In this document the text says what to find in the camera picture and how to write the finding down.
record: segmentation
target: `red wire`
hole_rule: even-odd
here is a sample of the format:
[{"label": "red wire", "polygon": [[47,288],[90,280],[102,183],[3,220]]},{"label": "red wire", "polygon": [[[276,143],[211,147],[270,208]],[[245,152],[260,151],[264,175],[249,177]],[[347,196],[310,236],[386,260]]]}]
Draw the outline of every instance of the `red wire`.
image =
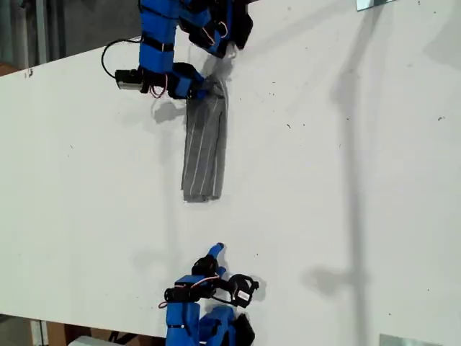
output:
[{"label": "red wire", "polygon": [[228,35],[229,31],[228,31],[228,26],[223,22],[223,21],[220,21],[219,24],[221,24],[222,26],[224,26],[224,29],[225,29],[225,34],[223,36],[221,36],[221,38],[224,38]]},{"label": "red wire", "polygon": [[157,94],[155,89],[153,88],[153,85],[149,88],[149,92],[151,93],[152,96],[154,96],[156,99],[159,99],[165,94],[165,91],[168,89],[168,74],[165,74],[165,86],[164,89],[161,91],[160,94]]},{"label": "red wire", "polygon": [[194,285],[192,285],[190,288],[194,288],[195,286],[198,286],[201,283],[204,283],[205,281],[216,280],[216,279],[219,279],[219,275],[212,276],[210,278],[201,279],[200,281],[197,281]]}]

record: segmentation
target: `metal bracket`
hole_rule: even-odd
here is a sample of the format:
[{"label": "metal bracket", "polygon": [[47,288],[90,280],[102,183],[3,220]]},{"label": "metal bracket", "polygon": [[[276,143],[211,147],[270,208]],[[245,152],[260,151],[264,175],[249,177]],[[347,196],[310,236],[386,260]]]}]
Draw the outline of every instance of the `metal bracket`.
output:
[{"label": "metal bracket", "polygon": [[370,7],[384,5],[394,0],[357,0],[357,11],[369,9]]}]

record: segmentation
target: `striped cloth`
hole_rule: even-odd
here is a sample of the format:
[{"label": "striped cloth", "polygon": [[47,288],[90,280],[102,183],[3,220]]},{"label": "striped cloth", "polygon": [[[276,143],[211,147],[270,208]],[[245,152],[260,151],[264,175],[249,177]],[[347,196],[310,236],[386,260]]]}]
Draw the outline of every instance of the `striped cloth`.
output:
[{"label": "striped cloth", "polygon": [[187,135],[182,172],[186,202],[206,202],[221,196],[223,188],[227,101],[223,85],[209,77],[208,95],[187,100]]}]

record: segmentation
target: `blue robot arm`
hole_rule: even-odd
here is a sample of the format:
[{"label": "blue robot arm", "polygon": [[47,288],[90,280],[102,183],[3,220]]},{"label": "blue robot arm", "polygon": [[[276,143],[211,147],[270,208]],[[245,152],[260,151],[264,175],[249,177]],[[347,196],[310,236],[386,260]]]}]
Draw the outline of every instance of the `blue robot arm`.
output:
[{"label": "blue robot arm", "polygon": [[230,306],[216,306],[200,319],[201,298],[214,298],[217,288],[230,293],[230,305],[247,307],[259,284],[252,278],[238,274],[229,281],[222,279],[225,268],[218,265],[221,243],[195,262],[191,275],[185,275],[165,291],[166,346],[249,346],[254,332],[244,314],[236,318]]},{"label": "blue robot arm", "polygon": [[[154,97],[168,92],[174,99],[203,98],[204,78],[194,66],[174,63],[176,26],[179,24],[188,32],[195,45],[222,58],[229,42],[240,49],[246,44],[253,27],[247,12],[250,1],[138,0],[142,22],[139,67],[137,70],[117,70],[112,77],[121,89],[150,92]],[[163,91],[157,94],[154,87],[163,88]]]}]

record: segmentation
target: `white table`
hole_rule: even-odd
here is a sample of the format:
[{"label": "white table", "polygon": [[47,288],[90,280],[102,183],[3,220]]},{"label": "white table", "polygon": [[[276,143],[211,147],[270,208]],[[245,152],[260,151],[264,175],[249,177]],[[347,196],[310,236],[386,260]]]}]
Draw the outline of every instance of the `white table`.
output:
[{"label": "white table", "polygon": [[164,336],[164,289],[222,241],[263,282],[255,345],[458,346],[461,2],[251,14],[215,203],[182,201],[183,103],[120,91],[101,49],[0,79],[0,312]]}]

